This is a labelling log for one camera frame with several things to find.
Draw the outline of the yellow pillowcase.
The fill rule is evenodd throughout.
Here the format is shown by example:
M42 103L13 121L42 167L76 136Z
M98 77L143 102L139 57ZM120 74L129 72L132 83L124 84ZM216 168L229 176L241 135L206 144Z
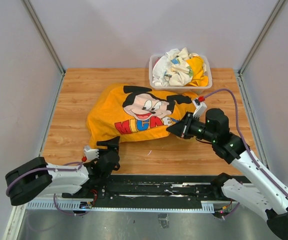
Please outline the yellow pillowcase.
M175 93L115 83L107 87L87 115L89 145L119 137L123 142L149 141L169 136L167 127L196 109L194 92Z

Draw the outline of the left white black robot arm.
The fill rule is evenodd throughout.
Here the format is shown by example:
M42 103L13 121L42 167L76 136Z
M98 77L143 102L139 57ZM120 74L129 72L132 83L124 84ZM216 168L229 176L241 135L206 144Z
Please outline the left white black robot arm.
M120 138L85 146L83 160L56 165L38 156L5 175L6 196L12 206L26 204L36 197L60 195L86 198L101 190L113 171L120 169Z

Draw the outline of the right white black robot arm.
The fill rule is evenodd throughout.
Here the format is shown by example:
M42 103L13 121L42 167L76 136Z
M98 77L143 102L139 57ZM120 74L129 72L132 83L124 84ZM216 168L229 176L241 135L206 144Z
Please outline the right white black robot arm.
M205 122L188 112L166 130L182 139L195 137L211 143L215 154L243 173L255 187L249 189L222 173L213 181L211 196L238 201L260 216L278 238L288 240L288 187L256 157L242 136L230 131L229 118L221 109L207 110Z

